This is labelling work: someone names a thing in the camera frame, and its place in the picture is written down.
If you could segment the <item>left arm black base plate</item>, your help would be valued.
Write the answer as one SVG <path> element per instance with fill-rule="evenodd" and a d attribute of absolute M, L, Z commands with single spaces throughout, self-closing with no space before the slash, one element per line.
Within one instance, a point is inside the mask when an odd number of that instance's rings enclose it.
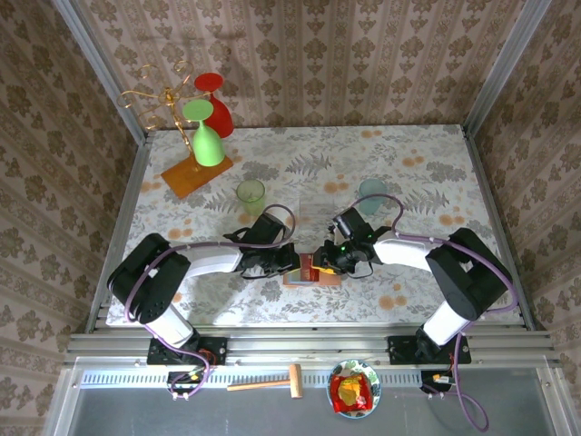
<path fill-rule="evenodd" d="M 227 339 L 225 337 L 202 336 L 186 342 L 183 350 L 196 352 L 210 365 L 224 365 L 226 362 Z M 151 339 L 147 353 L 149 365 L 202 365 L 202 362 L 183 352 L 175 352 L 165 347 L 159 340 Z"/>

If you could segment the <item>tan leather card holder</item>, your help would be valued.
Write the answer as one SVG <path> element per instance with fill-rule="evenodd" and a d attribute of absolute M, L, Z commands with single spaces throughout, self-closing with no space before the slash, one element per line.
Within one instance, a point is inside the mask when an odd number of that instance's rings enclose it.
<path fill-rule="evenodd" d="M 300 283 L 300 270 L 285 273 L 283 275 L 283 284 L 289 287 L 310 287 L 310 286 L 338 286 L 341 285 L 339 275 L 320 274 L 320 279 L 315 283 Z"/>

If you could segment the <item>grey metal shelf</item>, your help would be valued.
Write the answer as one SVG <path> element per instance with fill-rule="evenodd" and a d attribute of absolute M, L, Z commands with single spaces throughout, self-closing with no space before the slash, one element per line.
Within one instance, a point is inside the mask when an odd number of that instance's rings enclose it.
<path fill-rule="evenodd" d="M 383 387 L 377 408 L 362 419 L 336 414 L 326 387 L 304 385 L 294 400 L 284 387 L 210 389 L 175 400 L 167 387 L 84 389 L 87 370 L 162 368 L 82 358 L 64 369 L 42 436 L 581 436 L 564 374 L 533 370 L 531 378 L 463 381 L 466 399 L 418 387 Z"/>

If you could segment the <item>wooden mallet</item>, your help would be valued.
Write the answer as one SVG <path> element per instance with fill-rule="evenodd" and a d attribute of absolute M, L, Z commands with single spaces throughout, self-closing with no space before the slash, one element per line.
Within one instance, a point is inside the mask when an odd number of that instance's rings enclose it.
<path fill-rule="evenodd" d="M 234 384 L 227 387 L 227 391 L 249 391 L 275 387 L 288 387 L 292 399 L 300 399 L 303 396 L 303 379 L 301 366 L 293 363 L 289 366 L 288 377 L 284 380 L 257 381 L 243 384 Z"/>

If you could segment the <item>slotted metal strip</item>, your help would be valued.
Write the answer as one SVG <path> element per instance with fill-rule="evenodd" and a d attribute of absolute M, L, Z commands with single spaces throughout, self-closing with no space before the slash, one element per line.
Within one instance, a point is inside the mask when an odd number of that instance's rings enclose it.
<path fill-rule="evenodd" d="M 303 384 L 309 388 L 324 388 L 331 375 L 330 370 L 304 370 Z M 533 370 L 512 369 L 483 369 L 480 371 L 466 369 L 460 373 L 462 380 L 472 379 L 485 381 L 511 381 L 517 378 L 531 378 L 536 375 Z M 231 384 L 251 382 L 280 381 L 288 376 L 286 370 L 261 370 L 251 368 L 225 368 L 212 371 L 205 386 L 210 389 L 223 389 Z M 383 369 L 377 370 L 371 376 L 372 381 L 378 381 L 383 387 L 418 387 L 421 385 L 419 370 L 412 369 Z M 87 370 L 81 378 L 80 386 L 84 389 L 101 388 L 160 388 L 170 383 L 169 371 L 162 368 L 145 368 L 133 370 Z"/>

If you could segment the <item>red yellow snack bag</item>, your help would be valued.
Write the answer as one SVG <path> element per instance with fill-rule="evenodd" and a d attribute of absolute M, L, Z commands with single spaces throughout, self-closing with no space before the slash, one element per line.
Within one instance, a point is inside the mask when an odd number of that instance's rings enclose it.
<path fill-rule="evenodd" d="M 372 395 L 368 379 L 363 373 L 330 377 L 330 400 L 336 413 L 370 411 Z"/>

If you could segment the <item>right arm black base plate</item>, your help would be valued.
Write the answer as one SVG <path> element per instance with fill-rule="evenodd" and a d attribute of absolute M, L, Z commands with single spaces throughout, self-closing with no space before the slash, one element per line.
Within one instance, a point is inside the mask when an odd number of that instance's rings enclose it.
<path fill-rule="evenodd" d="M 438 346 L 429 338 L 395 335 L 387 338 L 391 365 L 451 364 L 455 360 L 456 339 Z"/>

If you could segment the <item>red VIP card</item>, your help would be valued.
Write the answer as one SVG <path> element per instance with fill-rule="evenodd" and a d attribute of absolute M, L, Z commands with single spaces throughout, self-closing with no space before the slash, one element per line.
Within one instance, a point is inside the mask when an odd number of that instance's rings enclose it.
<path fill-rule="evenodd" d="M 300 255 L 300 283 L 315 283 L 320 279 L 320 271 L 312 266 L 313 255 L 302 253 Z"/>

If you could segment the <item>green wine glass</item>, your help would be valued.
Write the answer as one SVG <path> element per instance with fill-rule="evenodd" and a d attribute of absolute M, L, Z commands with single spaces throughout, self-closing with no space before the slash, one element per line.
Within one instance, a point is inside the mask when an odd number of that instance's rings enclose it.
<path fill-rule="evenodd" d="M 182 109 L 187 121 L 199 124 L 192 137 L 192 149 L 198 164 L 204 167 L 217 166 L 225 159 L 221 137 L 206 123 L 212 113 L 213 105 L 202 99 L 191 100 Z"/>

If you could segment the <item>gold glass rack wooden base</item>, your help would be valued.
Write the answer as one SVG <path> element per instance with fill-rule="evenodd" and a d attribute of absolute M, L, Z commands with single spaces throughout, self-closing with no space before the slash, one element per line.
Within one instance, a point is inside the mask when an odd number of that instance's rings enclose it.
<path fill-rule="evenodd" d="M 168 108 L 173 123 L 187 148 L 188 156 L 164 171 L 162 178 L 172 189 L 173 193 L 178 198 L 183 199 L 232 168 L 233 162 L 225 154 L 225 159 L 217 166 L 204 167 L 198 164 L 192 149 L 192 137 L 199 124 L 187 121 L 182 114 L 182 109 L 188 102 L 194 99 L 209 101 L 208 93 L 201 92 L 200 94 L 187 95 L 183 92 L 184 87 L 190 82 L 194 72 L 192 62 L 187 60 L 178 61 L 173 65 L 173 70 L 176 73 L 184 74 L 184 78 L 178 85 L 166 85 L 157 94 L 126 90 L 121 92 L 117 97 L 117 103 L 121 107 L 128 109 L 137 102 L 139 97 L 153 99 L 154 106 L 138 114 L 143 127 L 147 131 L 156 131 L 162 127 L 161 118 L 155 114 L 155 111 L 161 107 Z"/>

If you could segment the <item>clear plastic tray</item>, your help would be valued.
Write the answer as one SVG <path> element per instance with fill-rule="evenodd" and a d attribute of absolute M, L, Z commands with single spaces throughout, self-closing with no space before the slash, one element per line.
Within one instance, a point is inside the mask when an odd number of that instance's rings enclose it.
<path fill-rule="evenodd" d="M 305 233 L 325 232 L 334 212 L 335 202 L 330 196 L 302 196 L 299 200 L 299 228 Z"/>

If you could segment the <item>blue plastic tumbler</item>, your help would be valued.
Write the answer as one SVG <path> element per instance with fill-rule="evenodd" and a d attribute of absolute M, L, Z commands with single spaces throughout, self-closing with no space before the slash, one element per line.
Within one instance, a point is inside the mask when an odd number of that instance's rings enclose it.
<path fill-rule="evenodd" d="M 359 211 L 365 215 L 374 214 L 385 203 L 386 198 L 383 194 L 386 193 L 387 186 L 380 179 L 364 180 L 359 185 L 359 197 L 364 198 L 359 203 Z"/>

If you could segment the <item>aluminium table long rail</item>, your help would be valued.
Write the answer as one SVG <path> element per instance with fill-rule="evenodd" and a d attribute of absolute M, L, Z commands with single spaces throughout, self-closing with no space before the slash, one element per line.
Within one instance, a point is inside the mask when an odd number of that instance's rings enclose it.
<path fill-rule="evenodd" d="M 388 337 L 411 335 L 413 324 L 319 325 L 317 327 L 207 327 L 202 336 L 227 339 L 229 366 L 280 367 L 299 362 L 309 369 L 344 359 L 362 359 L 381 367 L 389 364 Z M 144 364 L 151 335 L 143 328 L 100 328 L 75 334 L 64 363 L 82 358 L 112 358 L 129 365 Z M 516 325 L 477 325 L 468 330 L 472 363 L 480 368 L 556 366 L 559 352 L 547 332 Z"/>

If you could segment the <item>aluminium table side rail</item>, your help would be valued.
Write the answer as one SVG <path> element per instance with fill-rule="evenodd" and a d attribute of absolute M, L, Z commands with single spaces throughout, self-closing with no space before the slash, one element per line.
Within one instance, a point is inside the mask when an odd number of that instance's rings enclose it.
<path fill-rule="evenodd" d="M 91 311 L 88 315 L 84 332 L 91 334 L 95 331 L 99 320 L 99 313 L 106 308 L 112 299 L 108 290 L 107 280 L 110 274 L 123 259 L 124 247 L 131 229 L 133 214 L 141 191 L 144 174 L 149 163 L 150 153 L 155 139 L 155 133 L 147 134 L 144 141 L 138 147 L 131 173 L 123 195 L 123 201 L 119 208 L 116 223 L 113 229 L 112 239 L 103 263 L 102 272 L 96 286 Z"/>
<path fill-rule="evenodd" d="M 517 270 L 517 263 L 510 249 L 509 240 L 507 234 L 502 225 L 501 217 L 495 202 L 494 195 L 491 191 L 490 183 L 487 179 L 487 175 L 478 153 L 478 148 L 473 139 L 473 136 L 464 127 L 460 126 L 460 130 L 463 133 L 466 146 L 468 149 L 468 154 L 470 156 L 475 175 L 478 179 L 478 184 L 480 191 L 482 193 L 484 203 L 487 208 L 488 217 L 490 220 L 491 228 L 497 240 L 497 246 L 501 259 L 507 270 L 510 272 L 513 278 L 513 284 L 515 286 L 516 295 L 518 298 L 519 309 L 521 312 L 521 317 L 523 319 L 524 325 L 530 331 L 544 331 L 545 328 L 541 327 L 538 321 L 535 319 L 533 311 L 529 305 L 529 298 L 523 288 L 522 282 Z"/>

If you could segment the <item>green plastic tumbler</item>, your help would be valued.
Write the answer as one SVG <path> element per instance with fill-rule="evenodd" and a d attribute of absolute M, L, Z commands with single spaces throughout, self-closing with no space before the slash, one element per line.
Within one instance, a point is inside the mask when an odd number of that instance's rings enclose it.
<path fill-rule="evenodd" d="M 245 180 L 236 188 L 236 195 L 244 211 L 251 216 L 259 216 L 265 207 L 265 186 L 255 179 Z"/>

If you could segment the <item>red wine glass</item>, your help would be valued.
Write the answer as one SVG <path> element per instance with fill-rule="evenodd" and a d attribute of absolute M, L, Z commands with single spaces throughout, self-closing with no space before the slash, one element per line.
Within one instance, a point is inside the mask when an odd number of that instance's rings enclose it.
<path fill-rule="evenodd" d="M 220 74 L 204 73 L 200 74 L 195 80 L 195 87 L 203 93 L 208 93 L 209 101 L 212 104 L 212 115 L 205 120 L 205 123 L 211 127 L 220 137 L 224 139 L 230 136 L 234 130 L 231 113 L 228 107 L 219 100 L 215 93 L 224 84 L 224 79 Z"/>

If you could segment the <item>aluminium frame post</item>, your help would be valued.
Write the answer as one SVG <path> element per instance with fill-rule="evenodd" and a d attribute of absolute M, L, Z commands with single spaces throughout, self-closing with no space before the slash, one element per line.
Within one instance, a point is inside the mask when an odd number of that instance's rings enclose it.
<path fill-rule="evenodd" d="M 525 0 L 497 60 L 483 83 L 463 124 L 467 135 L 474 136 L 484 123 L 495 101 L 516 68 L 517 62 L 544 18 L 552 0 Z"/>
<path fill-rule="evenodd" d="M 79 2 L 77 0 L 52 1 L 85 58 L 93 68 L 104 91 L 113 102 L 113 108 L 121 116 L 125 127 L 131 133 L 138 146 L 144 145 L 147 139 L 147 133 L 140 126 L 137 116 L 130 109 L 123 109 L 117 103 L 117 97 L 121 94 L 123 88 L 114 74 L 111 63 L 98 44 L 94 31 L 91 30 L 87 19 L 84 17 Z"/>

